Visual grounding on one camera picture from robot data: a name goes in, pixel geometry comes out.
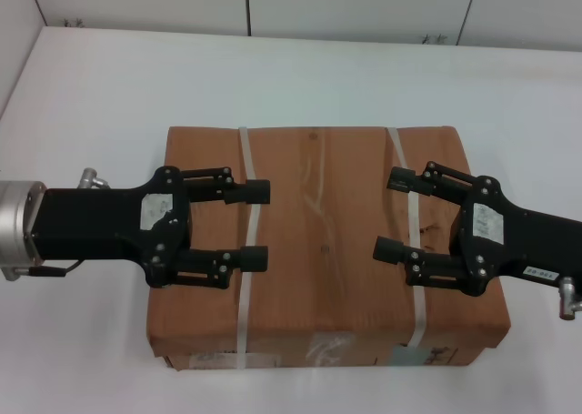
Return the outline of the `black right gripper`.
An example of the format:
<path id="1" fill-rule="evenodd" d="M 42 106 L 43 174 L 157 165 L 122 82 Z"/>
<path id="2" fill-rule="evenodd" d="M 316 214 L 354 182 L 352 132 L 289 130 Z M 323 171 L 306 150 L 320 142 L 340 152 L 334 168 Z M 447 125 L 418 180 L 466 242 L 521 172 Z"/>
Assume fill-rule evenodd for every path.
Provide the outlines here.
<path id="1" fill-rule="evenodd" d="M 510 202 L 493 177 L 470 177 L 450 234 L 450 255 L 378 237 L 373 258 L 401 264 L 409 286 L 455 289 L 477 297 L 490 280 L 508 276 L 581 290 L 581 223 Z"/>

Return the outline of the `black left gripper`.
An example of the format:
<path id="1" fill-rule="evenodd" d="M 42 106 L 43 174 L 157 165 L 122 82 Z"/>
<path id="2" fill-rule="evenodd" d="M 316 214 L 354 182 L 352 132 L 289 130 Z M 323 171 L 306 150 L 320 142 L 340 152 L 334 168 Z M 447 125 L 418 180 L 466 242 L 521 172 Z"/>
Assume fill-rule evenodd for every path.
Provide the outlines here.
<path id="1" fill-rule="evenodd" d="M 33 242 L 44 260 L 132 261 L 150 287 L 161 288 L 177 282 L 189 215 L 180 170 L 160 167 L 140 187 L 46 190 Z"/>

